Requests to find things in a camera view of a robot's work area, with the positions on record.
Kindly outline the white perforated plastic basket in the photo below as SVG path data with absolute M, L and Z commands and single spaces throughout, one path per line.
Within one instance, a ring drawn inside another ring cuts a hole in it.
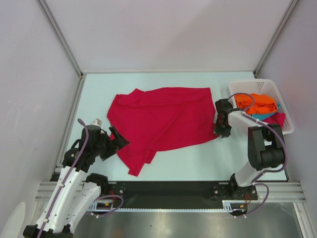
M 287 107 L 283 101 L 283 98 L 276 86 L 276 84 L 270 79 L 245 79 L 232 81 L 229 83 L 230 94 L 235 93 L 255 93 L 261 95 L 268 95 L 280 104 L 278 109 L 279 113 L 285 114 L 285 120 L 282 127 L 284 135 L 294 132 L 294 125 L 287 110 Z

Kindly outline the crimson red t shirt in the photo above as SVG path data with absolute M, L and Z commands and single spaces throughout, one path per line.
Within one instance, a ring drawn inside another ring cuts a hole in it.
M 198 145 L 217 138 L 210 88 L 135 89 L 115 96 L 107 118 L 130 144 L 117 153 L 138 176 L 157 152 Z

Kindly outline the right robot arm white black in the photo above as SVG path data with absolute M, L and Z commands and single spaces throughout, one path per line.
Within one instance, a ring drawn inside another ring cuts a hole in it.
M 242 200 L 254 190 L 255 182 L 266 173 L 277 173 L 275 168 L 286 161 L 286 146 L 279 124 L 259 121 L 239 108 L 234 108 L 228 99 L 215 102 L 216 121 L 214 134 L 222 138 L 231 135 L 233 127 L 247 137 L 248 161 L 241 170 L 234 173 L 225 188 L 214 187 L 215 198 Z

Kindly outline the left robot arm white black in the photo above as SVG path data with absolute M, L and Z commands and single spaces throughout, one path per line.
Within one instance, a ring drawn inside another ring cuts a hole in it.
M 123 200 L 110 192 L 106 176 L 87 174 L 96 157 L 106 160 L 129 145 L 114 126 L 109 129 L 112 136 L 98 124 L 84 126 L 81 138 L 64 154 L 58 181 L 45 209 L 34 225 L 25 227 L 25 238 L 71 238 L 93 202 Z

